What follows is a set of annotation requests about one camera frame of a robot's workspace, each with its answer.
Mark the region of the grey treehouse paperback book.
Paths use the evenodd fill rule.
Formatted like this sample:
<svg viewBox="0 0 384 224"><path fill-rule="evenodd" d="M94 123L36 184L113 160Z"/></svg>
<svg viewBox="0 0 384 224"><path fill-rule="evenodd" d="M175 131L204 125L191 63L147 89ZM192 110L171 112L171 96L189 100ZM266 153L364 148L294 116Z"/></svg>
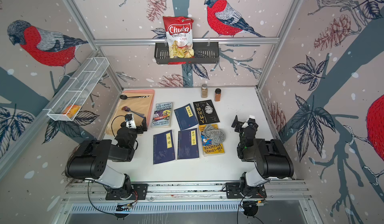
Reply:
<svg viewBox="0 0 384 224"><path fill-rule="evenodd" d="M169 128L171 126L173 103L157 103L152 118L151 128Z"/></svg>

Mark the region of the black wall basket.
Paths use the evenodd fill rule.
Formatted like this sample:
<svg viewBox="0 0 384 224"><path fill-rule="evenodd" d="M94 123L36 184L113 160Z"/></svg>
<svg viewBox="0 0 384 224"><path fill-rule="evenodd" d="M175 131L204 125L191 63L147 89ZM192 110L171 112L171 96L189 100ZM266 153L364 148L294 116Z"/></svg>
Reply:
<svg viewBox="0 0 384 224"><path fill-rule="evenodd" d="M156 43L154 58L157 64L214 64L220 59L217 42L194 42L194 56L191 58L170 58L168 45Z"/></svg>

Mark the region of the red cassava chips bag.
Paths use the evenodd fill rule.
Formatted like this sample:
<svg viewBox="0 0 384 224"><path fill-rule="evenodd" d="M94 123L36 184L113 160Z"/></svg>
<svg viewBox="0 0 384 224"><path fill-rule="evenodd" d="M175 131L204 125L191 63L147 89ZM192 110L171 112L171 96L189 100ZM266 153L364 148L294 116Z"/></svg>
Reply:
<svg viewBox="0 0 384 224"><path fill-rule="evenodd" d="M193 58L193 20L187 17L163 16L169 58Z"/></svg>

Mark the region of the grey striped cleaning cloth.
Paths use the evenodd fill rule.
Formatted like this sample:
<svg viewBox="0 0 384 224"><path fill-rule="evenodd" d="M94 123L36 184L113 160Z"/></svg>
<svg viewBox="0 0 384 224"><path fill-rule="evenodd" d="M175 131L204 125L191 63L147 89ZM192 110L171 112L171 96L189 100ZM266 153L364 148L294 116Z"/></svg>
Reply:
<svg viewBox="0 0 384 224"><path fill-rule="evenodd" d="M203 130L203 135L211 140L212 144L217 146L226 140L226 134L220 129L216 129L213 125L206 125Z"/></svg>

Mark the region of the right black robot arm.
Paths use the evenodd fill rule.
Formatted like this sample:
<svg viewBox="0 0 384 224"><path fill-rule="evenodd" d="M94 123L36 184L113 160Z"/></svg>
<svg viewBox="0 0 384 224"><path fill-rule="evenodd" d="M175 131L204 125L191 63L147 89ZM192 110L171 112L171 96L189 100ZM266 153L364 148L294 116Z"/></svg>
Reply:
<svg viewBox="0 0 384 224"><path fill-rule="evenodd" d="M252 197L258 189L270 181L270 178L291 178L294 165L282 142L278 139L257 139L259 125L255 117L250 116L246 122L235 117L232 128L239 133L237 155L242 162L253 163L251 171L240 177L240 193Z"/></svg>

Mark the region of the yellow treehouse paperback book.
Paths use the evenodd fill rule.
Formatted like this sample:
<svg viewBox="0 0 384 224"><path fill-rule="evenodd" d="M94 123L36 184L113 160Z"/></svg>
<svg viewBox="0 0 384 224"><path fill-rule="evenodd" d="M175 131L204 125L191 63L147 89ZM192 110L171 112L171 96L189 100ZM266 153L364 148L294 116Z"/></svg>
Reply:
<svg viewBox="0 0 384 224"><path fill-rule="evenodd" d="M208 139L203 135L203 131L205 128L206 128L206 125L199 126L199 131L201 134L201 141L202 141L203 156L209 157L209 156L225 154L225 149L223 144L214 145L212 144L211 139Z"/></svg>

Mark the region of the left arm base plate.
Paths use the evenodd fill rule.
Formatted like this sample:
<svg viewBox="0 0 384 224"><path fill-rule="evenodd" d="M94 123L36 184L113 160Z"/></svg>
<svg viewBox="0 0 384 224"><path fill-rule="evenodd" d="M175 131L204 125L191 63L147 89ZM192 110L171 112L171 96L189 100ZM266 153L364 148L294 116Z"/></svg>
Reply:
<svg viewBox="0 0 384 224"><path fill-rule="evenodd" d="M119 189L109 189L106 194L107 201L141 201L145 200L148 191L148 184L138 183Z"/></svg>

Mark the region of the black Chinese paperback book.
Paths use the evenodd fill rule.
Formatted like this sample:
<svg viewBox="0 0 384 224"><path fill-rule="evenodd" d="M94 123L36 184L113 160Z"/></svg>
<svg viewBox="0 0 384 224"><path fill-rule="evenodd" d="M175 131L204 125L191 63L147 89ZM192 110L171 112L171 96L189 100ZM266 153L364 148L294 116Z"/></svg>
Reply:
<svg viewBox="0 0 384 224"><path fill-rule="evenodd" d="M216 124L220 122L212 100L193 102L200 126Z"/></svg>

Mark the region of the orange packet in shelf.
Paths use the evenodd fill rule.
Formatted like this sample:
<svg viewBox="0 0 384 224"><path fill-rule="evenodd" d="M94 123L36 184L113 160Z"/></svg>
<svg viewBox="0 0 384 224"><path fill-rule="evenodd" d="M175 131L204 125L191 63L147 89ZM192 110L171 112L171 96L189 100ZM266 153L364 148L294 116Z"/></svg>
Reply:
<svg viewBox="0 0 384 224"><path fill-rule="evenodd" d="M73 104L73 105L69 105L67 106L62 114L67 116L69 119L72 119L76 114L77 112L81 109L81 106L80 105L76 105L76 104Z"/></svg>

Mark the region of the glass jar brown spice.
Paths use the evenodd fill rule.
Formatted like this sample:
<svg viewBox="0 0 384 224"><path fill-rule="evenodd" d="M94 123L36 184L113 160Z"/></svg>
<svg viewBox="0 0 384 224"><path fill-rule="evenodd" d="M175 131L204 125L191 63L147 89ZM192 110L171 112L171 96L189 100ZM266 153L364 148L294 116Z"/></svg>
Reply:
<svg viewBox="0 0 384 224"><path fill-rule="evenodd" d="M207 84L202 84L201 86L201 97L207 98L208 97L208 86Z"/></svg>

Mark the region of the upper navy thread-bound book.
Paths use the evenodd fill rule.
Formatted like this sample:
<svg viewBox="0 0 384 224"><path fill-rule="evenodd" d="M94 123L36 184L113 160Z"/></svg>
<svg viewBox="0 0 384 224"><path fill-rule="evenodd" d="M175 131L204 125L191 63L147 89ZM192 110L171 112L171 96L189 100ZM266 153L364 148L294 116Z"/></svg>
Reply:
<svg viewBox="0 0 384 224"><path fill-rule="evenodd" d="M174 112L181 131L195 127L199 124L190 104L177 108Z"/></svg>

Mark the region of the glass jar orange spice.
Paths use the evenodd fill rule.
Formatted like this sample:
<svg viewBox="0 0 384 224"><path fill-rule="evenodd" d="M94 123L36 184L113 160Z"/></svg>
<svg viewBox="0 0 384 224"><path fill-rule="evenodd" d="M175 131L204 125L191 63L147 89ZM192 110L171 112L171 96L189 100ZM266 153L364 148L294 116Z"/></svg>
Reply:
<svg viewBox="0 0 384 224"><path fill-rule="evenodd" d="M215 101L218 102L221 100L222 90L220 88L216 88L215 90Z"/></svg>

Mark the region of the black spoon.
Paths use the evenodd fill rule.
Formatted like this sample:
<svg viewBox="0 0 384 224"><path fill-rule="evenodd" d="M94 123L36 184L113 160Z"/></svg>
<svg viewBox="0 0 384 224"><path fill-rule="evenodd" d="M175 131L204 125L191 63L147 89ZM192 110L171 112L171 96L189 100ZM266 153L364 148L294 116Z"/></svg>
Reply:
<svg viewBox="0 0 384 224"><path fill-rule="evenodd" d="M151 97L150 95L141 95L141 96L127 96L127 95L120 95L119 98L122 100L127 100L127 99L134 99L134 98L149 98Z"/></svg>

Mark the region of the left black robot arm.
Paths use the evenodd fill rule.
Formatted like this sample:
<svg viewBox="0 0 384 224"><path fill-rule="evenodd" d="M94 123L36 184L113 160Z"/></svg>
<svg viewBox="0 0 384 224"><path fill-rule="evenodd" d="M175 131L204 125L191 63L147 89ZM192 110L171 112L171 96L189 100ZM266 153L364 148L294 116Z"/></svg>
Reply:
<svg viewBox="0 0 384 224"><path fill-rule="evenodd" d="M84 141L69 157L65 168L68 178L94 181L108 188L107 200L138 198L140 193L127 174L107 164L108 160L131 162L139 146L138 135L148 130L146 117L143 117L140 126L136 125L133 115L126 114L124 118L125 121L115 134L116 145L112 144L112 140Z"/></svg>

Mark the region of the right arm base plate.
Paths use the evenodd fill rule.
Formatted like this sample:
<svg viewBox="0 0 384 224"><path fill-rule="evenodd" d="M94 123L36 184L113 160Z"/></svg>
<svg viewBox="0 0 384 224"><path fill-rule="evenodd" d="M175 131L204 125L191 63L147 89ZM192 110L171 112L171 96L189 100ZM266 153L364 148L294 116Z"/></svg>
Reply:
<svg viewBox="0 0 384 224"><path fill-rule="evenodd" d="M258 187L248 187L240 184L240 182L225 183L223 189L226 193L227 199L266 199L266 189L264 185Z"/></svg>

